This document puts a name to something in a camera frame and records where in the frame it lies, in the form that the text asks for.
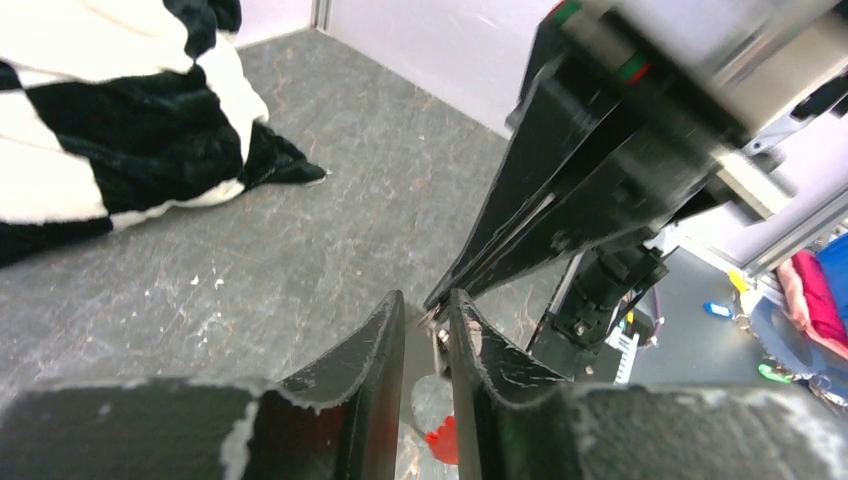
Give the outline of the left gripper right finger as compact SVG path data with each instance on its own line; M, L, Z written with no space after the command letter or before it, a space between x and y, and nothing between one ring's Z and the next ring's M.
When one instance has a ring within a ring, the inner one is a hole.
M463 479L843 479L847 429L794 387L572 383L449 297Z

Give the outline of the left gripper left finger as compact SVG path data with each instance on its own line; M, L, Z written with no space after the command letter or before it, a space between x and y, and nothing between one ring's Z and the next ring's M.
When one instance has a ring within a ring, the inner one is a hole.
M1 415L5 479L390 479L405 302L282 381L142 378L44 383Z

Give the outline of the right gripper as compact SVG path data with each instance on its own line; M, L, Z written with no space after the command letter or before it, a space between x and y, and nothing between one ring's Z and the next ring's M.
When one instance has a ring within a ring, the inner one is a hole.
M647 125L598 125L620 103L597 85L533 83L543 70L588 61ZM562 1L539 23L515 128L460 254L424 301L462 289L476 298L539 267L607 242L641 243L706 186L709 206L748 200L730 170L748 162L741 118L615 6Z

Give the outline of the red key tag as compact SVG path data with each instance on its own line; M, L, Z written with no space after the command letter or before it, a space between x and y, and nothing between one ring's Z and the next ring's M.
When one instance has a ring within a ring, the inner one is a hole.
M445 417L441 425L428 432L425 442L436 460L447 465L459 464L458 437L453 416Z

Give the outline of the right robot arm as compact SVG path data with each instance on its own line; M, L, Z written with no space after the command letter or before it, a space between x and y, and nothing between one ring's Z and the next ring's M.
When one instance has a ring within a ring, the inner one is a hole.
M751 139L624 12L563 1L539 23L513 133L466 243L425 300L477 298L570 260L529 349L567 378L667 273L648 246L668 224L731 200L720 158Z

